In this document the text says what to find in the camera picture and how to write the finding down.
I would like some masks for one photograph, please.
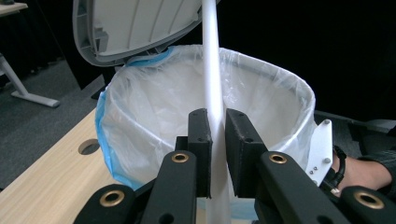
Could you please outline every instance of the white trash bag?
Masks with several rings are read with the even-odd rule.
[[[202,57],[202,46],[191,45],[132,58],[101,93],[96,131],[115,179],[138,189],[157,176],[177,136],[188,135],[189,113],[205,107]],[[247,114],[269,150],[305,169],[317,127],[311,88],[285,69],[229,49],[220,49],[219,59],[224,109]],[[253,200],[232,198],[230,206],[233,218],[255,218]]]

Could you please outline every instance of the white bracket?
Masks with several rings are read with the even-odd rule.
[[[319,186],[332,167],[332,122],[323,120],[311,138],[306,174]]]

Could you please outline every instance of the white plastic lid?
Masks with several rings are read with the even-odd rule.
[[[201,22],[201,4],[201,0],[75,0],[78,51],[96,66],[160,53]]]

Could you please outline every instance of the screw hole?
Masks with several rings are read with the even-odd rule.
[[[283,157],[281,155],[273,154],[270,156],[270,160],[275,163],[282,164],[282,163],[285,163],[288,159],[286,159],[285,157]]]
[[[172,161],[174,162],[185,162],[189,159],[189,156],[184,153],[177,153],[172,156]]]
[[[372,209],[382,209],[385,207],[382,200],[371,193],[367,193],[364,191],[358,191],[358,192],[354,193],[354,196],[355,196],[355,199],[359,203],[361,203],[367,207],[370,207]]]
[[[116,206],[124,199],[125,194],[118,189],[107,191],[100,198],[100,204],[103,207],[112,207]]]

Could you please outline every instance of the desk leg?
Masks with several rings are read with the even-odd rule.
[[[47,105],[50,107],[56,107],[59,105],[60,102],[57,100],[52,100],[50,98],[29,93],[21,83],[20,79],[15,74],[14,70],[12,70],[6,58],[1,53],[0,53],[0,69],[6,73],[12,85],[14,85],[15,89],[17,89],[16,91],[12,92],[11,95],[38,104]]]

